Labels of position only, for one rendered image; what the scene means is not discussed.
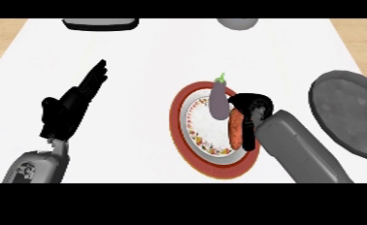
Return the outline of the purple eggplant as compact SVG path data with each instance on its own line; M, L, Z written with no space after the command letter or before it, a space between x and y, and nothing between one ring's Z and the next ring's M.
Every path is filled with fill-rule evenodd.
M225 120L230 116L230 103L227 98L225 74L213 81L212 91L209 93L209 112L216 120Z

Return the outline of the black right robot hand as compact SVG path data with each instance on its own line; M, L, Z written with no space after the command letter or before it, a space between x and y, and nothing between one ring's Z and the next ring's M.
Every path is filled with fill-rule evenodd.
M245 116L243 146L240 148L243 148L245 151L253 151L255 129L265 119L273 115L273 101L265 95L255 93L239 93L228 99L228 101L234 105L234 109L237 109Z

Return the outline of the red round placemat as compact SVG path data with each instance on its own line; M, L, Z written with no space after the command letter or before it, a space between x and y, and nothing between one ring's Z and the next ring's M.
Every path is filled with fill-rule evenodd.
M248 152L240 157L240 160L228 165L211 163L190 146L184 103L191 94L200 90L211 90L212 85L212 81L197 81L187 85L176 93L169 110L169 131L176 150L191 167L208 177L233 179L252 169L259 155L259 143L255 143L255 150Z

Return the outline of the white floral plate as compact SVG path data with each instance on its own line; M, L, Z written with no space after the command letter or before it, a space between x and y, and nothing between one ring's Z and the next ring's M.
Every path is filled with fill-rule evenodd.
M211 90L197 91L184 103L190 146L211 163L228 165L239 161L248 152L242 148L239 150L231 148L230 119L216 120L212 117L209 93Z

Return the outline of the dark grey pan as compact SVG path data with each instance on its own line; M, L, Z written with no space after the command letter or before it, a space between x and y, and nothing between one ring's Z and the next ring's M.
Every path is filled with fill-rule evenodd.
M367 77L350 71L323 74L311 84L308 104L333 141L367 159Z

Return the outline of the black and grey appliance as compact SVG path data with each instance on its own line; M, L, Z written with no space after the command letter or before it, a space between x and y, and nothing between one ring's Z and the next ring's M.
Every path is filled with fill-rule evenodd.
M71 30L82 31L123 31L132 30L138 24L138 18L64 18L64 25Z

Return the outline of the grey round bowl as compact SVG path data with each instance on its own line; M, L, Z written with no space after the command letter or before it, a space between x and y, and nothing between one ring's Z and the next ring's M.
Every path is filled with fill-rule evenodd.
M256 18L221 18L218 22L231 30L243 31L255 27Z

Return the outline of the orange sweet potato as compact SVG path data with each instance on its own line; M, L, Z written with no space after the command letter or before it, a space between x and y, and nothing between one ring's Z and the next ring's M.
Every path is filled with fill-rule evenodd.
M237 109L234 109L230 113L228 123L230 145L234 150L243 146L243 120L243 114Z

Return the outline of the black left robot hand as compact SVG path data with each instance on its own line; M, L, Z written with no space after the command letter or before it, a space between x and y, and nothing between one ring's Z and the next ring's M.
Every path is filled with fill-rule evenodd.
M42 101L42 138L67 141L74 135L89 104L108 79L107 72L107 60L102 59L89 71L80 85L67 91L63 98L48 97Z

